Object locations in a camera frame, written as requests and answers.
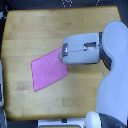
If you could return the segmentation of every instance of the wooden board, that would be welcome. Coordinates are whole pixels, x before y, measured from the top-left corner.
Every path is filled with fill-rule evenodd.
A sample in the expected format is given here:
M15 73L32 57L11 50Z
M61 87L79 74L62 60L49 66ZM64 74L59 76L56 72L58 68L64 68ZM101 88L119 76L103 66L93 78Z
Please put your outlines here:
M73 34L101 32L120 20L116 7L10 11L2 42L5 111L11 120L85 117L95 111L97 89L108 73L97 65L69 66L69 75L33 91L31 61Z

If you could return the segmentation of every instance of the pink cloth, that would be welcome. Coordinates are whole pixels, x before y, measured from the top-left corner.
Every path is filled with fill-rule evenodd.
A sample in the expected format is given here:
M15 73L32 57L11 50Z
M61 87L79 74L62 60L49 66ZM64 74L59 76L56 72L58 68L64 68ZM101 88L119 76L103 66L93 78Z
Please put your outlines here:
M31 62L33 88L40 90L68 75L68 68L59 59L61 48Z

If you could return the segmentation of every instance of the wooden table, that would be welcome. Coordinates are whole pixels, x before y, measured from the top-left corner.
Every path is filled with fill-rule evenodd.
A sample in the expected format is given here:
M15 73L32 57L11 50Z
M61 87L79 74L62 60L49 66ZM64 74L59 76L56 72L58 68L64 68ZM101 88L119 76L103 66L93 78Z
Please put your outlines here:
M5 111L11 120L85 117L95 111L97 89L108 73L97 65L69 66L69 75L33 91L31 61L73 34L101 32L120 20L116 7L10 11L2 42Z

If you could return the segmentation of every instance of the pink towel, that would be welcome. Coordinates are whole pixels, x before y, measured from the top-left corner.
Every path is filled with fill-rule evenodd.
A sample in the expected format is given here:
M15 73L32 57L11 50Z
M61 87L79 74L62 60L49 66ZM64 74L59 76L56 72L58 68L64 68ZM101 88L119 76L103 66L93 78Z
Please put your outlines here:
M61 48L31 62L34 91L40 90L68 75L68 68L59 59Z

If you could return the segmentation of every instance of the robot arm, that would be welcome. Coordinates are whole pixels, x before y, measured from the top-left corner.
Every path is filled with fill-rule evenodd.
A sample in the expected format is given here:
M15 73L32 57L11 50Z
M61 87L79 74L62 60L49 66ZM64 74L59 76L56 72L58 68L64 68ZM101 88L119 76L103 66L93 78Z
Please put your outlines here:
M2 109L4 105L2 64L0 61L0 127L7 128L6 114Z
M103 59L110 73L99 85L96 113L89 112L85 124L87 128L126 128L128 28L120 21L109 23L103 31L101 42L97 33L69 36L63 41L59 58L66 65L92 64Z

